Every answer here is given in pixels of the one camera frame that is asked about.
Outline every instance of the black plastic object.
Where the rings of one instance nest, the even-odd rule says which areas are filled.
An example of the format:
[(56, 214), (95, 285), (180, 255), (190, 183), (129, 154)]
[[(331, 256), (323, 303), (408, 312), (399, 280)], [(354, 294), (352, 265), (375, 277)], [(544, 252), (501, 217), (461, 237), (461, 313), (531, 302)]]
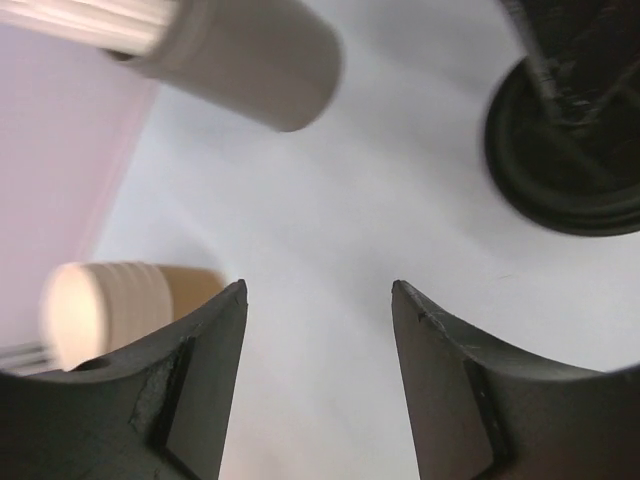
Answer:
[(499, 0), (554, 123), (588, 124), (640, 66), (637, 0)]
[(530, 354), (406, 282), (393, 287), (393, 323), (423, 480), (640, 477), (640, 368)]
[(11, 480), (215, 480), (246, 325), (244, 282), (73, 372), (0, 373)]
[(504, 197), (541, 225), (584, 236), (639, 230), (640, 74), (597, 120), (570, 127), (552, 122), (521, 62), (493, 100), (485, 154)]

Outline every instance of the gray container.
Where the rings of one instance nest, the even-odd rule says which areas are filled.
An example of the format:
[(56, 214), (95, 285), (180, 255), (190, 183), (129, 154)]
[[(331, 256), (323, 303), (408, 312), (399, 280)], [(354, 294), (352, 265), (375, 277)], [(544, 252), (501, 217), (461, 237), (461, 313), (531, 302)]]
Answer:
[(148, 55), (112, 58), (280, 131), (305, 127), (336, 89), (341, 45), (297, 0), (180, 0)]

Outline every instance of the table surface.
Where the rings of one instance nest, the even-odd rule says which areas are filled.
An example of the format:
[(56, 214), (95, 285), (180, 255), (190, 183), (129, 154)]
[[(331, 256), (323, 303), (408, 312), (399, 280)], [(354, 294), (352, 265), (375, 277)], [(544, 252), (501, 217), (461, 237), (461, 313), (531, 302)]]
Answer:
[(163, 87), (94, 257), (247, 280), (221, 478), (418, 478), (393, 280), (523, 348), (613, 369), (640, 356), (640, 235), (546, 231), (493, 189), (483, 118), (521, 55), (497, 2), (308, 3), (345, 45), (326, 113), (277, 134)]

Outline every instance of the gray cup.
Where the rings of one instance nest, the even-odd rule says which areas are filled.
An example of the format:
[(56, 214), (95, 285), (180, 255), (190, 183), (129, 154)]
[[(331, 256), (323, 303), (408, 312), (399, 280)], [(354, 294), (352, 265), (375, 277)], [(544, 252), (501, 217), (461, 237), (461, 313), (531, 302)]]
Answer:
[(297, 0), (179, 0), (148, 55), (112, 58), (276, 130), (311, 123), (338, 84), (332, 28)]

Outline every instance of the white table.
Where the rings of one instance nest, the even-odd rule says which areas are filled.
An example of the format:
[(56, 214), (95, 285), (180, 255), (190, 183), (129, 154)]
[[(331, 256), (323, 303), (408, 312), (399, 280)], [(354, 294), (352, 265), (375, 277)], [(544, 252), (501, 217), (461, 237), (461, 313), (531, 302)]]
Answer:
[(95, 257), (248, 281), (223, 479), (418, 478), (392, 332), (402, 278), (538, 354), (638, 360), (640, 235), (522, 219), (484, 172), (490, 92), (519, 56), (491, 0), (313, 0), (343, 85), (276, 134), (163, 88)]

